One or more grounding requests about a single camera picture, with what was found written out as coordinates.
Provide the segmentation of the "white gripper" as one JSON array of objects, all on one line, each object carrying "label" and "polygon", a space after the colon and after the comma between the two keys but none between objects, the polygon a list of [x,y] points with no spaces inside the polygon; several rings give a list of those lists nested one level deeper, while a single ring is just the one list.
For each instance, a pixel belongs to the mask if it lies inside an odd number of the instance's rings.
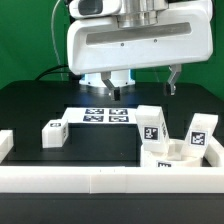
[{"label": "white gripper", "polygon": [[75,19],[67,33],[67,58],[75,74],[101,73],[112,100],[120,88],[109,71],[171,65],[164,94],[173,96],[182,65],[213,52],[212,0],[121,0],[113,15]]}]

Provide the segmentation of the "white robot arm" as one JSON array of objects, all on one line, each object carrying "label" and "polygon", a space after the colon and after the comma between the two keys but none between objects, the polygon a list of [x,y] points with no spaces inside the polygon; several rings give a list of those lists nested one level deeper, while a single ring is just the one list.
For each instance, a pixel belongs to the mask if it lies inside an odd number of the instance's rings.
[{"label": "white robot arm", "polygon": [[84,90],[118,100],[134,69],[168,66],[165,93],[186,63],[213,52],[212,0],[71,0],[67,33],[70,71]]}]

